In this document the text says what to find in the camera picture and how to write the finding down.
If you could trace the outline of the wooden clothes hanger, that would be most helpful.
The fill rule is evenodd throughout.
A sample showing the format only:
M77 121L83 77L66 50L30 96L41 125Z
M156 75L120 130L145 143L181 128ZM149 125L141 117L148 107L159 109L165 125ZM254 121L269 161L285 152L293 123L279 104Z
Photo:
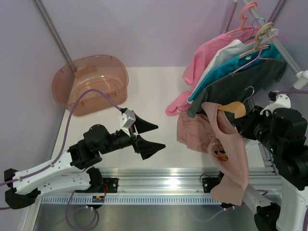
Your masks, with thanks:
M245 90L247 90L247 89L251 89L252 92L248 97L245 98L243 103L236 101L236 102L232 102L228 105L219 105L218 110L233 113L235 119L245 116L246 115L246 107L245 107L244 103L246 101L248 101L248 99L250 99L255 93L255 88L253 86L249 86L249 87L245 88Z

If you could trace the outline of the dusty pink printed t-shirt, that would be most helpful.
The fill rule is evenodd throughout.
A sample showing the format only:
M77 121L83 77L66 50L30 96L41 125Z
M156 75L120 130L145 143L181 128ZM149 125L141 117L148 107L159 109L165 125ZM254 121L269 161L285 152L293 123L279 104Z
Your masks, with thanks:
M205 114L194 118L180 112L177 141L188 149L209 154L223 173L211 196L222 203L241 205L249 183L249 169L243 137L216 103L203 103Z

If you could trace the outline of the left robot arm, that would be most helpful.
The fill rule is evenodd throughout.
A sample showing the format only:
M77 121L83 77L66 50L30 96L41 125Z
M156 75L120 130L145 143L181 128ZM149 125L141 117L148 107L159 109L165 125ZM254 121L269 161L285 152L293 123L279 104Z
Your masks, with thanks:
M4 183L8 186L5 192L7 208L25 208L42 197L59 192L98 193L106 188L100 170L94 167L102 161L102 155L131 146L142 160L146 160L166 147L140 136L155 129L157 125L139 117L126 131L110 133L103 125L93 125L82 140L66 151L61 150L55 159L23 171L7 169L4 171Z

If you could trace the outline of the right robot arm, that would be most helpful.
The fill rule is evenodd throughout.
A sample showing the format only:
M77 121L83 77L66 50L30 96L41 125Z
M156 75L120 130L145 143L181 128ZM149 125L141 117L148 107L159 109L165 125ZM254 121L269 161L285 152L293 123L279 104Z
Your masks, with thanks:
M228 121L222 105L205 103L204 109L232 162L238 160L235 137L259 141L273 156L282 179L282 204L268 200L247 185L244 203L254 214L260 231L306 231L308 229L308 147L305 132L308 122L301 113L279 107L270 116L255 106L250 113Z

